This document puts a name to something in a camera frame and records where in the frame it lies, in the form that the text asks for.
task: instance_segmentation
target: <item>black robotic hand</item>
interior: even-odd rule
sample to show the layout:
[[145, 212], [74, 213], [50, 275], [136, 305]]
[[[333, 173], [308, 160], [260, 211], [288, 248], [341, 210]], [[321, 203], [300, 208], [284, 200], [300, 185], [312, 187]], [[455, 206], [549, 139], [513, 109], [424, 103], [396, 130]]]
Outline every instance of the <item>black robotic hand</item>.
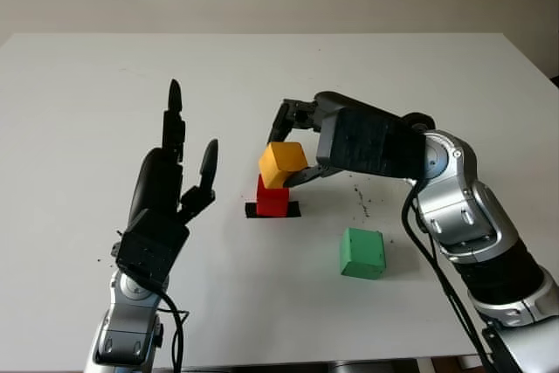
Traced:
[[126, 275], [150, 290], [163, 289], [189, 236], [185, 225], [215, 200], [212, 184], [217, 169], [216, 139], [206, 148], [200, 185], [180, 197], [185, 136], [182, 109], [181, 88], [173, 79], [169, 108], [163, 116], [162, 146], [152, 149], [141, 165], [128, 227], [111, 252]]

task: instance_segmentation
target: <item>red block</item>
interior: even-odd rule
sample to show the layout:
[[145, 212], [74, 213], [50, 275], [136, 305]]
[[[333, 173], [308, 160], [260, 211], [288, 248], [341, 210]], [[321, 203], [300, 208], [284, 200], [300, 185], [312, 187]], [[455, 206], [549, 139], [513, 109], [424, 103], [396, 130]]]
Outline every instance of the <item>red block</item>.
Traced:
[[256, 214], [271, 218], [285, 218], [289, 203], [289, 189], [267, 189], [259, 175], [259, 186], [256, 189]]

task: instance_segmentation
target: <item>yellow block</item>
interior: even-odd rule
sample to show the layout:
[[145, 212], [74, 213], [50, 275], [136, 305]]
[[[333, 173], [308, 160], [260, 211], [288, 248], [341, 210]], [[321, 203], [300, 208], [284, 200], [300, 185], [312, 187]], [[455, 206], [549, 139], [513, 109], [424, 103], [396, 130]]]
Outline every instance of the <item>yellow block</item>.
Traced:
[[262, 182], [268, 189], [283, 188], [290, 175], [307, 166], [303, 147], [297, 142], [270, 142], [259, 160]]

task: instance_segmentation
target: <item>stacked blocks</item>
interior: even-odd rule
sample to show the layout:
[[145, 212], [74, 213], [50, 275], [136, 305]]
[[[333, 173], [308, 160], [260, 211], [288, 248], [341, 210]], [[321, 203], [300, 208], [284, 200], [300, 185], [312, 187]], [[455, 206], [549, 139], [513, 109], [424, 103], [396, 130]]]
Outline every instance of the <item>stacked blocks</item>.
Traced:
[[269, 190], [283, 188], [290, 175], [307, 166], [303, 147], [297, 142], [270, 142], [259, 160], [262, 182]]
[[386, 269], [383, 234], [348, 228], [340, 243], [342, 275], [358, 279], [378, 279]]
[[256, 189], [256, 214], [258, 216], [284, 218], [287, 216], [288, 204], [288, 188], [269, 190], [264, 186], [262, 176], [259, 176], [259, 185]]

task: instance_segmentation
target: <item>green block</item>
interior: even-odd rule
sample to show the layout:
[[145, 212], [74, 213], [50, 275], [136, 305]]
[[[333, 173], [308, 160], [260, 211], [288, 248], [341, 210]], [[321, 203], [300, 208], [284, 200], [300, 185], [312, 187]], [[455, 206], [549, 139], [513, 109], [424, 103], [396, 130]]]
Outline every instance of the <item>green block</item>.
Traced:
[[378, 279], [386, 269], [383, 234], [349, 227], [340, 243], [342, 275], [358, 279]]

